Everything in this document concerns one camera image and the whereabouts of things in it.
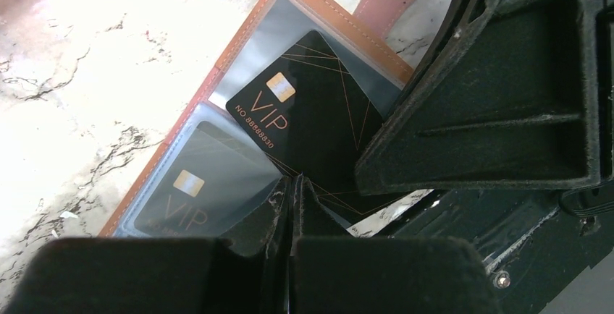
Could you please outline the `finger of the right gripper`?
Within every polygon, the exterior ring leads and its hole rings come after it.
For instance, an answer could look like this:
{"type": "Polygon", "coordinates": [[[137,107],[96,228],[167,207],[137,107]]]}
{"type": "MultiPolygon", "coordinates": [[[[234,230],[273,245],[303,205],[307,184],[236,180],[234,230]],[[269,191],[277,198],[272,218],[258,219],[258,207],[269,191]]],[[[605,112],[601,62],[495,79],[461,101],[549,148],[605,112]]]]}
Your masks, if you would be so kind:
{"type": "Polygon", "coordinates": [[[452,0],[356,163],[359,191],[600,182],[601,10],[602,0],[452,0]]]}

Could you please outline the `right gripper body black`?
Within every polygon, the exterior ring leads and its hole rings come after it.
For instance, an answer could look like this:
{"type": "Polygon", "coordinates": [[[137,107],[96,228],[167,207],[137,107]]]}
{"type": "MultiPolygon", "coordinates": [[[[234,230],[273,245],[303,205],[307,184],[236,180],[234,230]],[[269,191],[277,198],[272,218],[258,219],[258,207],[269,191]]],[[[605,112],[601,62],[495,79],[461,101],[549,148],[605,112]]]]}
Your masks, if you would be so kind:
{"type": "Polygon", "coordinates": [[[575,189],[433,189],[385,229],[470,242],[505,313],[611,313],[589,270],[613,256],[613,0],[597,16],[602,179],[575,189]]]}

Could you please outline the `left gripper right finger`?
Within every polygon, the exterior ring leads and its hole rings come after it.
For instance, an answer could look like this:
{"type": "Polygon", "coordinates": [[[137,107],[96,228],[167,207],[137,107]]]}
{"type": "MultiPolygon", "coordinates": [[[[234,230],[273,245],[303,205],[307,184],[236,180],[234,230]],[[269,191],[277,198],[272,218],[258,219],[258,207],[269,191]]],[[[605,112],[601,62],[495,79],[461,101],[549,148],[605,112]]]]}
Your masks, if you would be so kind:
{"type": "Polygon", "coordinates": [[[451,237],[358,238],[294,180],[292,313],[497,313],[475,249],[451,237]]]}

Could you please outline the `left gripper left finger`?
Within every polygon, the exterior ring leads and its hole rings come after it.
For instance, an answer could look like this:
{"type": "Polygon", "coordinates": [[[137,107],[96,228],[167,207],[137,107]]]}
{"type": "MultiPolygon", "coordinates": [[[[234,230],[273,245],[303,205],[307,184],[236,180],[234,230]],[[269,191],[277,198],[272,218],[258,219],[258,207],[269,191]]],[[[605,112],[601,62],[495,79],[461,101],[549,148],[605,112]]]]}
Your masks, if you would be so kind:
{"type": "Polygon", "coordinates": [[[291,181],[219,237],[64,238],[33,257],[6,313],[278,313],[291,181]]]}

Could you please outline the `black VIP card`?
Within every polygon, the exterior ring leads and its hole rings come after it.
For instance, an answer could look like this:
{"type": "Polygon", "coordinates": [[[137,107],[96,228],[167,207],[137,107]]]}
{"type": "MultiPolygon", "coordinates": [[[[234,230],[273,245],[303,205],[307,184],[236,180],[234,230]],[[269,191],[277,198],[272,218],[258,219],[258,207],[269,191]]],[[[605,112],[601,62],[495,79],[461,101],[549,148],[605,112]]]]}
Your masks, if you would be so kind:
{"type": "Polygon", "coordinates": [[[355,164],[383,119],[321,33],[307,32],[226,108],[283,174],[309,178],[319,200],[344,219],[401,199],[358,191],[355,164]]]}

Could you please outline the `brown leather card holder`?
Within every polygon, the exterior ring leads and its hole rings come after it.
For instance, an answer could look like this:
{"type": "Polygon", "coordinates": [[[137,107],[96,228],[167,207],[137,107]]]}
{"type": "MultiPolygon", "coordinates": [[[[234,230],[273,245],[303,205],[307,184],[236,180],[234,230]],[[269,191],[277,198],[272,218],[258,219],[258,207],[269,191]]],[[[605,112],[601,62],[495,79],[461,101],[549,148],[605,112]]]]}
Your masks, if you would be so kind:
{"type": "Polygon", "coordinates": [[[300,175],[344,230],[382,230],[428,195],[354,179],[413,74],[384,40],[414,1],[259,0],[102,235],[222,236],[300,175]]]}

